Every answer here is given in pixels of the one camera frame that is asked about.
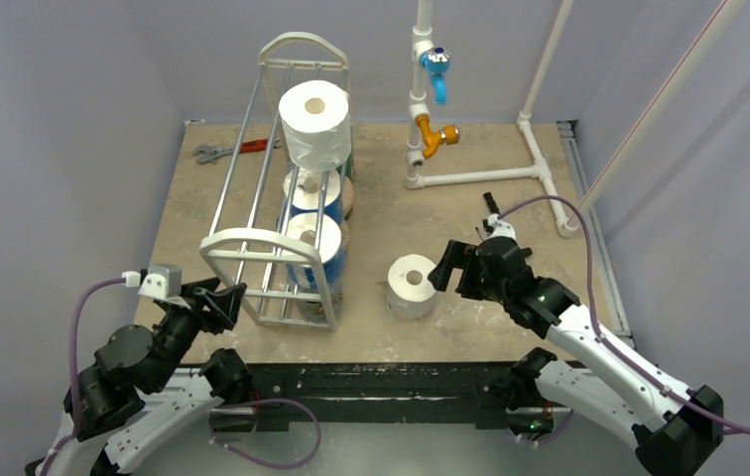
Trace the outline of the white metal shelf rack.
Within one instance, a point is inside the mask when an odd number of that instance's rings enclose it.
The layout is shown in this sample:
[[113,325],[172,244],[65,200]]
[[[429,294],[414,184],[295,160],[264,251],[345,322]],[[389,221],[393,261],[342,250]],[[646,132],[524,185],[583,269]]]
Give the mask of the white metal shelf rack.
[[[243,312],[257,325],[280,325],[336,331],[338,317],[331,308],[338,285],[327,279],[320,251],[329,217],[324,197],[315,213],[315,242],[292,236],[293,196],[285,196],[288,172],[297,181],[299,167],[289,157],[279,113],[282,95],[307,79],[327,78],[344,91],[350,89],[349,59],[322,36],[310,32],[282,33],[259,51],[257,75],[237,128],[236,152],[225,168],[222,187],[208,232],[199,242],[199,256],[220,279],[233,287],[248,287]],[[239,154],[243,142],[282,141],[280,149]],[[321,300],[327,322],[305,321],[298,300]]]

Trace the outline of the blue white packaged roll back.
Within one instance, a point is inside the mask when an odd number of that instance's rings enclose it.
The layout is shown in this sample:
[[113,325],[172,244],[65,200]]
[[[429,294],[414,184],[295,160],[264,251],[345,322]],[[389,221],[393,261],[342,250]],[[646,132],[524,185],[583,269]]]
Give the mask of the blue white packaged roll back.
[[285,196],[293,196],[292,216],[318,212],[319,200],[324,197],[324,213],[337,223],[344,220],[339,172],[328,173],[325,194],[321,193],[323,173],[300,170],[297,174],[297,181],[293,181],[293,174],[293,172],[288,172],[283,182]]

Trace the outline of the unwrapped white paper roll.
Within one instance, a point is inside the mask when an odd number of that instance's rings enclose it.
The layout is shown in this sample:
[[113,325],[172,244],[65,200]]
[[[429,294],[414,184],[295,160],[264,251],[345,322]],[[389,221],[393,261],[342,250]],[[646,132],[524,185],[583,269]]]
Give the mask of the unwrapped white paper roll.
[[314,173],[341,167],[352,152],[348,94],[321,79],[302,82],[279,101],[292,163]]

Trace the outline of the grey paper roll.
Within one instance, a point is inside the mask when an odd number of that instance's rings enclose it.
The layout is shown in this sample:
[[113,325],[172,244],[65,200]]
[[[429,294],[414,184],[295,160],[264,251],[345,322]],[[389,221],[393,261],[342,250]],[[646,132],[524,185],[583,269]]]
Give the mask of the grey paper roll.
[[[342,302],[343,302],[343,291],[332,291],[331,297],[331,308],[335,317],[340,317]],[[298,300],[296,302],[296,308],[300,316],[308,322],[326,323],[326,311],[321,300]]]

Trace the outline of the green paper roll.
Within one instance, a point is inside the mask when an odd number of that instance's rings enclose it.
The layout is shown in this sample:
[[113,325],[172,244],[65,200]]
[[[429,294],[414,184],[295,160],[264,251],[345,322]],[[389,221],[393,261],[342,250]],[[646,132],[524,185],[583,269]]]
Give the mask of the green paper roll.
[[346,163],[346,173],[345,175],[349,179],[355,178],[355,164],[354,164],[354,153],[350,153],[347,159]]

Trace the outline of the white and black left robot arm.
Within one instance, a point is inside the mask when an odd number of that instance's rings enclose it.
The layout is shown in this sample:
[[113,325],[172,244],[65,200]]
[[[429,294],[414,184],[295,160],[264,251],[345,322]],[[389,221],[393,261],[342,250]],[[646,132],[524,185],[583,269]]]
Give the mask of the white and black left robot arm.
[[[129,324],[114,331],[85,369],[77,366],[80,314],[96,291],[121,284],[151,298],[165,315],[152,328]],[[59,433],[29,475],[129,475],[158,445],[206,411],[246,401],[252,376],[233,349],[218,349],[169,399],[146,413],[144,396],[161,393],[202,332],[234,328],[245,284],[223,289],[217,277],[183,283],[177,268],[127,271],[88,289],[78,300],[69,335],[70,385]]]

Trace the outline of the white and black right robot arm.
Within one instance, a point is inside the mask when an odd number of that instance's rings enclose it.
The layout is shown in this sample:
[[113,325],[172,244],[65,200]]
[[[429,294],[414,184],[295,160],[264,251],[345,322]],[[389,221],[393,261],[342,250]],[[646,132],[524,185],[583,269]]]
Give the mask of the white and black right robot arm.
[[443,292],[455,269],[462,298],[500,304],[517,325],[581,365],[534,348],[511,369],[510,409],[539,399],[562,404],[618,436],[651,475],[693,475],[722,443],[718,393],[669,376],[593,322],[574,292],[533,272],[514,239],[451,240],[428,280]]

